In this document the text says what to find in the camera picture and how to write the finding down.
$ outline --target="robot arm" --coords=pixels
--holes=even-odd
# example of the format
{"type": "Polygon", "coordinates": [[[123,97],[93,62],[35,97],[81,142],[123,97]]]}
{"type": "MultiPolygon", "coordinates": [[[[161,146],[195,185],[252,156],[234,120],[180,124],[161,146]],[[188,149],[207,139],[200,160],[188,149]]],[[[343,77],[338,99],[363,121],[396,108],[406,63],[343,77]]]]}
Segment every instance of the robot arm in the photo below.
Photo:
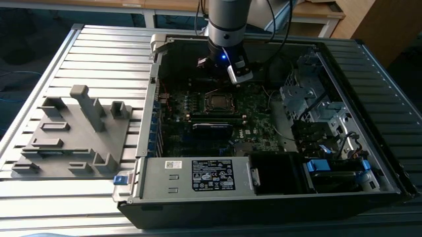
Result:
{"type": "Polygon", "coordinates": [[[208,3],[208,58],[227,67],[234,84],[252,79],[252,71],[243,49],[243,35],[251,0],[211,0],[208,3]]]}

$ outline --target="table leg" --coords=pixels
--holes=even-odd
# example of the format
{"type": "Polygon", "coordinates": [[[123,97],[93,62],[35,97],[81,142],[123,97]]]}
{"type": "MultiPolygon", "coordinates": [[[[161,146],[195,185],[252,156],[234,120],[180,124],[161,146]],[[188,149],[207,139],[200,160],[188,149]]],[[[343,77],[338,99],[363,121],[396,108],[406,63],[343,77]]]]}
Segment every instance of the table leg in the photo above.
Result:
{"type": "Polygon", "coordinates": [[[320,38],[330,38],[336,27],[339,19],[328,19],[327,23],[324,24],[319,36],[320,38]]]}
{"type": "Polygon", "coordinates": [[[59,11],[57,11],[57,10],[48,10],[48,11],[49,11],[49,13],[51,13],[51,15],[52,15],[52,18],[53,18],[55,20],[60,18],[60,16],[59,16],[59,11]]]}
{"type": "Polygon", "coordinates": [[[143,9],[144,19],[145,19],[145,27],[155,28],[156,27],[156,13],[153,9],[143,9]]]}

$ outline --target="aluminum profile table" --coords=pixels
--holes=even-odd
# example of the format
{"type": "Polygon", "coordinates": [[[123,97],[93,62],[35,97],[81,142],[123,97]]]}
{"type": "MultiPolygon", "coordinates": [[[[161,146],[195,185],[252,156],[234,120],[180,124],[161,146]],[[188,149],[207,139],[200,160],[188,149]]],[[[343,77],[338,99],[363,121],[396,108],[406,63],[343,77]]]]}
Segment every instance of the aluminum profile table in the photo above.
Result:
{"type": "MultiPolygon", "coordinates": [[[[44,113],[43,97],[63,96],[85,84],[103,105],[123,100],[133,107],[120,170],[133,168],[137,134],[149,78],[149,40],[155,33],[192,35],[192,31],[75,25],[0,142],[0,236],[55,233],[71,236],[228,235],[284,232],[302,235],[395,236],[422,231],[422,198],[371,210],[347,220],[195,230],[136,229],[116,208],[111,180],[25,180],[11,178],[11,168],[44,113]]],[[[352,40],[291,37],[326,43],[348,81],[378,123],[413,183],[422,187],[421,114],[372,58],[352,40]]]]}

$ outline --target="blue tab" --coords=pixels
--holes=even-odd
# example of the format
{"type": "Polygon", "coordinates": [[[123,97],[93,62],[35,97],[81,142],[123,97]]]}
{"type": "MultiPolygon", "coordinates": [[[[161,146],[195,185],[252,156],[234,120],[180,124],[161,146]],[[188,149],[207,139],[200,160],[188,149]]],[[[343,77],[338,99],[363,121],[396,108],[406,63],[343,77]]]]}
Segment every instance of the blue tab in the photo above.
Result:
{"type": "Polygon", "coordinates": [[[366,159],[362,161],[362,165],[364,170],[370,170],[370,162],[366,159]]]}
{"type": "Polygon", "coordinates": [[[149,131],[157,132],[157,128],[159,128],[159,126],[156,126],[155,124],[151,124],[149,131]]]}
{"type": "Polygon", "coordinates": [[[323,151],[327,153],[327,154],[331,154],[332,151],[324,146],[324,145],[319,145],[319,147],[323,149],[323,151]]]}
{"type": "Polygon", "coordinates": [[[159,108],[160,108],[160,103],[159,103],[159,101],[156,101],[156,100],[153,101],[153,108],[155,108],[155,109],[159,109],[159,108]]]}
{"type": "Polygon", "coordinates": [[[156,150],[156,143],[149,142],[148,143],[148,152],[153,152],[156,150]]]}
{"type": "Polygon", "coordinates": [[[128,177],[124,175],[116,175],[112,179],[115,185],[127,185],[128,177]]]}
{"type": "Polygon", "coordinates": [[[155,141],[157,138],[157,134],[156,133],[149,133],[149,141],[155,141]]]}
{"type": "Polygon", "coordinates": [[[151,118],[151,123],[152,123],[152,124],[156,124],[157,122],[159,122],[157,117],[152,116],[152,118],[151,118]]]}
{"type": "Polygon", "coordinates": [[[308,171],[330,171],[330,165],[328,161],[326,159],[312,159],[310,162],[306,164],[308,171]]]}
{"type": "Polygon", "coordinates": [[[307,166],[307,168],[308,168],[308,171],[310,171],[310,172],[314,172],[314,167],[312,167],[311,162],[307,162],[307,163],[306,163],[306,166],[307,166]]]}

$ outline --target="wooden desk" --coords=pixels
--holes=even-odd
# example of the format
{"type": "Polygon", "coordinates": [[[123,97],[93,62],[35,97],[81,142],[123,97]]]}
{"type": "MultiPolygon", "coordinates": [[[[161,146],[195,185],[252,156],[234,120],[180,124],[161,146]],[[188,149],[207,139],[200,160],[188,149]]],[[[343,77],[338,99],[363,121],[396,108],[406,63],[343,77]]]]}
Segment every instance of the wooden desk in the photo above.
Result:
{"type": "MultiPolygon", "coordinates": [[[[0,7],[143,14],[147,28],[155,28],[156,15],[195,16],[198,0],[0,0],[0,7]]],[[[343,18],[326,3],[304,2],[294,9],[292,22],[323,25],[316,34],[330,37],[343,18]]]]}
{"type": "Polygon", "coordinates": [[[13,2],[15,4],[23,4],[23,5],[27,3],[44,3],[44,4],[77,5],[77,6],[139,8],[144,6],[145,0],[7,0],[4,2],[13,2]]]}
{"type": "MultiPolygon", "coordinates": [[[[145,0],[144,8],[155,10],[173,10],[196,12],[198,0],[145,0]]],[[[334,12],[327,3],[303,2],[295,6],[292,22],[322,24],[322,29],[316,36],[330,37],[335,26],[340,19],[344,18],[343,12],[334,12]]],[[[263,7],[262,17],[267,17],[264,21],[271,21],[271,14],[267,6],[263,7]]]]}

